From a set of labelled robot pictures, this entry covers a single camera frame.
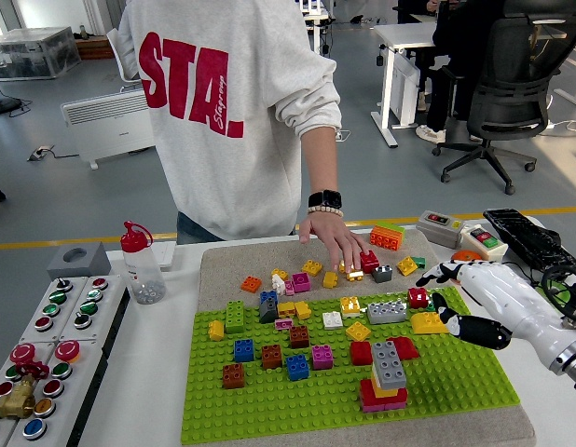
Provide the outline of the person's left hand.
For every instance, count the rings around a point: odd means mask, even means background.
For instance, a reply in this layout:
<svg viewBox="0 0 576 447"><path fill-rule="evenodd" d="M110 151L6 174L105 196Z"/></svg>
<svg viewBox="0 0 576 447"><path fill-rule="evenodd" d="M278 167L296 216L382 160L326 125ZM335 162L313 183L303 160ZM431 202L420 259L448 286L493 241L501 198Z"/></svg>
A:
<svg viewBox="0 0 576 447"><path fill-rule="evenodd" d="M299 225L299 241L309 242L311 236L319 239L328 250L330 265L337 270L341 261L345 270L361 270L360 253L368 253L368 245L363 238L352 233L337 214L323 211L310 213Z"/></svg>

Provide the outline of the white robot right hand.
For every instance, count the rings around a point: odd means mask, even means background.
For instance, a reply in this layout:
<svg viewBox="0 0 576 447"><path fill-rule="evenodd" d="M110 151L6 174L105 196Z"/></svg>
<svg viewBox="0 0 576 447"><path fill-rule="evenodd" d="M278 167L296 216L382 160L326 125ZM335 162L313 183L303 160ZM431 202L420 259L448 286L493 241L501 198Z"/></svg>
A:
<svg viewBox="0 0 576 447"><path fill-rule="evenodd" d="M545 367L560 373L576 356L576 331L565 330L556 311L510 267L487 261L450 261L425 272L416 282L455 279L488 314L528 341Z"/></svg>

